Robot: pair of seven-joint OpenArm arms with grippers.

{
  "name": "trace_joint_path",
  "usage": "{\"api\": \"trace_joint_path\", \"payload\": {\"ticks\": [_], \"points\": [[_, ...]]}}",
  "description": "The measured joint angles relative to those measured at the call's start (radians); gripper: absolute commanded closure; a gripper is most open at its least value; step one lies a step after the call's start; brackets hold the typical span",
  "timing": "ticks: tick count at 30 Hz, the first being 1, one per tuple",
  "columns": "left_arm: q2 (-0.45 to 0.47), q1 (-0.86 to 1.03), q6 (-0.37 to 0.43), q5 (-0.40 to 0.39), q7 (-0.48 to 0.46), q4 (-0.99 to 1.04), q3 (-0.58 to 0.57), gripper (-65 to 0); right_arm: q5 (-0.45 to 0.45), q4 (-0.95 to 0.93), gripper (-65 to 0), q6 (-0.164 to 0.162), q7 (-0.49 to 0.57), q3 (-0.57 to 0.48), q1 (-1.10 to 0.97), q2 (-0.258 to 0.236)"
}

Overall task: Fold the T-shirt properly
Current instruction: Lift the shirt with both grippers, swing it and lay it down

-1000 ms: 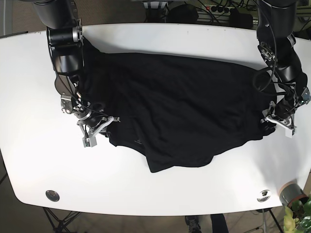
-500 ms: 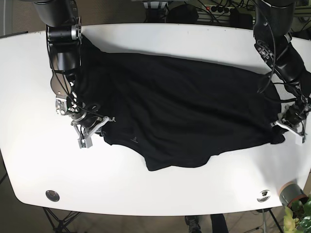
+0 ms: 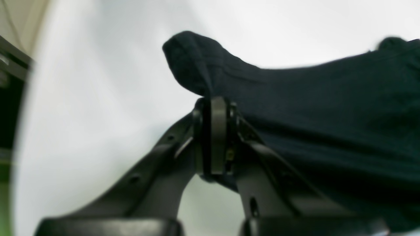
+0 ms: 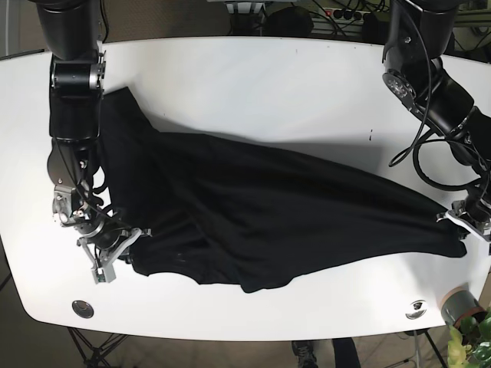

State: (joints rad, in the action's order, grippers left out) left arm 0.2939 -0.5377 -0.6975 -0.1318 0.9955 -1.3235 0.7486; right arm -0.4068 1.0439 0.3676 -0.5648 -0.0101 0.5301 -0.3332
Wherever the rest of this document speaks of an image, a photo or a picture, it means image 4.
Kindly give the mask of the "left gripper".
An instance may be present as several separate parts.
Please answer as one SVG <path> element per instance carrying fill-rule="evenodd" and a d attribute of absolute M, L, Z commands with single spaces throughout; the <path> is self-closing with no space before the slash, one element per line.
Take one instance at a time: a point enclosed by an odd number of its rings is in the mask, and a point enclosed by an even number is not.
<path fill-rule="evenodd" d="M 480 241 L 490 243 L 490 201 L 468 195 L 454 201 L 451 209 L 437 215 L 437 222 L 449 220 Z"/>

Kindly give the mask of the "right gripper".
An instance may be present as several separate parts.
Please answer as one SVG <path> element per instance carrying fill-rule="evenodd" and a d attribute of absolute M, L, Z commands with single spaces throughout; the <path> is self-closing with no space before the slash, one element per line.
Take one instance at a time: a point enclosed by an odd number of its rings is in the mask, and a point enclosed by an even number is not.
<path fill-rule="evenodd" d="M 65 228 L 80 235 L 77 246 L 89 257 L 94 282 L 110 283 L 116 279 L 114 262 L 130 260 L 130 246 L 139 238 L 150 237 L 148 228 L 133 228 L 113 211 L 104 208 L 101 198 L 80 188 L 56 188 L 52 211 Z"/>

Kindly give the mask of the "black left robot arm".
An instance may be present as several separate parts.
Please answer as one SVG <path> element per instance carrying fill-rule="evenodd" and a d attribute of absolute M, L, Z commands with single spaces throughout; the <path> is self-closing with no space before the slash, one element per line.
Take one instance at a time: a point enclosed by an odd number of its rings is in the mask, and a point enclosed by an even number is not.
<path fill-rule="evenodd" d="M 448 219 L 465 232 L 490 241 L 490 118 L 471 95 L 444 69 L 458 1 L 392 1 L 388 38 L 384 46 L 383 81 L 391 93 L 420 121 L 414 141 L 389 163 L 396 166 L 412 157 L 417 175 L 445 192 L 465 190 L 439 220 Z M 444 185 L 427 176 L 420 165 L 422 145 L 433 135 L 449 145 L 453 157 L 469 166 L 478 179 Z"/>

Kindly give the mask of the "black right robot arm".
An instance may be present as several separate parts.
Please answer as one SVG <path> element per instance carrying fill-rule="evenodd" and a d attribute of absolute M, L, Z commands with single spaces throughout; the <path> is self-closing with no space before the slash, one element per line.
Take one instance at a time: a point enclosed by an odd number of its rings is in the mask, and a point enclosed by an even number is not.
<path fill-rule="evenodd" d="M 104 95 L 105 53 L 101 50 L 99 1 L 37 1 L 52 53 L 49 78 L 48 175 L 54 184 L 52 212 L 64 228 L 80 234 L 77 246 L 92 263 L 96 283 L 115 280 L 114 262 L 127 260 L 130 246 L 148 229 L 134 228 L 121 210 L 105 205 L 94 186 L 101 167 L 98 138 Z"/>

